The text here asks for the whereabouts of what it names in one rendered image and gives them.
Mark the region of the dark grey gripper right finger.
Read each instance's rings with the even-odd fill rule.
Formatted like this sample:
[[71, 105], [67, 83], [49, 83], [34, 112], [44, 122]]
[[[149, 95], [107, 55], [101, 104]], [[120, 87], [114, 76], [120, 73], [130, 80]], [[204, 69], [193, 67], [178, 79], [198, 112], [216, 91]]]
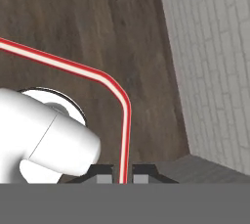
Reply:
[[132, 167], [132, 182], [134, 184], [177, 184], [177, 181], [159, 173], [155, 164], [134, 164]]

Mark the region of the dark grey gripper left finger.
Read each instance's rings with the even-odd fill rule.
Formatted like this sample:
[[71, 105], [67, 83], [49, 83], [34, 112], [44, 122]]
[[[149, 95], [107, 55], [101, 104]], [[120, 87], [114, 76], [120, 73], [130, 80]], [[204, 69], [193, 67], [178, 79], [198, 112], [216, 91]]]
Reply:
[[86, 174], [68, 181], [68, 184], [111, 184], [112, 182], [112, 164], [92, 164]]

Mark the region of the white rounded object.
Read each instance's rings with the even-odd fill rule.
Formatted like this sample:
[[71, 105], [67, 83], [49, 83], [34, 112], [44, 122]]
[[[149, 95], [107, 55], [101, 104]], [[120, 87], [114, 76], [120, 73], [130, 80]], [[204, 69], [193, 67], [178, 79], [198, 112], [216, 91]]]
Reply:
[[100, 154], [100, 138], [64, 93], [45, 87], [0, 88], [0, 184], [82, 176]]

